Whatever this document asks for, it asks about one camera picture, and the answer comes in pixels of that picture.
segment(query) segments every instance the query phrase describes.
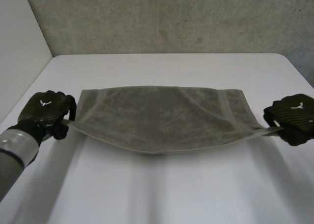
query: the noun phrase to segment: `black glove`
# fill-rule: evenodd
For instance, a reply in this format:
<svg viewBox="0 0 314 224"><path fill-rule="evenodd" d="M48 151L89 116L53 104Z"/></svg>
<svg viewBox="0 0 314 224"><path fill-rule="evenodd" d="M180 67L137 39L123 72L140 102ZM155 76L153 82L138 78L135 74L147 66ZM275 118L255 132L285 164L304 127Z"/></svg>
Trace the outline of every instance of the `black glove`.
<svg viewBox="0 0 314 224"><path fill-rule="evenodd" d="M73 121L76 107L75 99L62 92L36 93L21 111L18 124L9 129L19 129L29 133L39 145L51 136L57 140L64 139L69 127L61 124L61 121L69 112L69 120Z"/></svg>
<svg viewBox="0 0 314 224"><path fill-rule="evenodd" d="M291 146L298 146L314 138L314 99L297 94L274 101L264 110L269 126L277 122L283 130L278 135Z"/></svg>

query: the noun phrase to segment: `gray wall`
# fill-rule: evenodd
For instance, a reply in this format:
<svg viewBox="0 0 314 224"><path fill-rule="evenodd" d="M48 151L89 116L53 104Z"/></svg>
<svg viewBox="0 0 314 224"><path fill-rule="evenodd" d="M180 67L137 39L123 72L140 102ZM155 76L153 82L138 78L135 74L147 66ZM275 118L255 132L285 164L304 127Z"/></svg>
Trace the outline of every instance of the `gray wall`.
<svg viewBox="0 0 314 224"><path fill-rule="evenodd" d="M314 0L28 1L54 56L275 52L314 85Z"/></svg>

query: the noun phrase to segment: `white table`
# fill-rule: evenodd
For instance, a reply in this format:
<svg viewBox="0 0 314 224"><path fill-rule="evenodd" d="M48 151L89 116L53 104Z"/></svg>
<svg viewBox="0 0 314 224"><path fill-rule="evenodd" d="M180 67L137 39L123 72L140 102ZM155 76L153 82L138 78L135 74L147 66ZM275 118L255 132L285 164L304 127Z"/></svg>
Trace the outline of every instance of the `white table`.
<svg viewBox="0 0 314 224"><path fill-rule="evenodd" d="M36 92L160 85L238 88L257 120L274 100L313 88L278 54L55 57L0 125ZM314 223L314 141L259 138L206 152L146 157L70 130L49 139L0 204L2 224Z"/></svg>

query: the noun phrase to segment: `glove logo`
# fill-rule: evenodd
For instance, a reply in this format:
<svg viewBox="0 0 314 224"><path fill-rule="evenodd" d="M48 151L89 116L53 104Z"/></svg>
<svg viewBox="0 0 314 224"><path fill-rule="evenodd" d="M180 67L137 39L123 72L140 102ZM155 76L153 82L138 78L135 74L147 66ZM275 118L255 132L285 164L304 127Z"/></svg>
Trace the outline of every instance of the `glove logo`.
<svg viewBox="0 0 314 224"><path fill-rule="evenodd" d="M48 104L50 104L50 103L52 103L52 101L49 101L49 102L43 102L42 100L40 100L40 103L41 103L41 105L42 106L45 106L45 105L48 105Z"/></svg>
<svg viewBox="0 0 314 224"><path fill-rule="evenodd" d="M297 107L291 107L290 109L303 109L303 102L300 102L300 105Z"/></svg>

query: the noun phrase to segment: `towel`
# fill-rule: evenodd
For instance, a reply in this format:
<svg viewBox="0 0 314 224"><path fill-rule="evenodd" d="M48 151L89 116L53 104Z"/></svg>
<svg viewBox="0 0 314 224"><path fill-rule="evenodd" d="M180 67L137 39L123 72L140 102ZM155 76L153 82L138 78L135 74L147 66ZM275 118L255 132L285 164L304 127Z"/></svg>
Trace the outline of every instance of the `towel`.
<svg viewBox="0 0 314 224"><path fill-rule="evenodd" d="M70 126L141 153L210 149L271 132L241 90L161 86L83 90Z"/></svg>

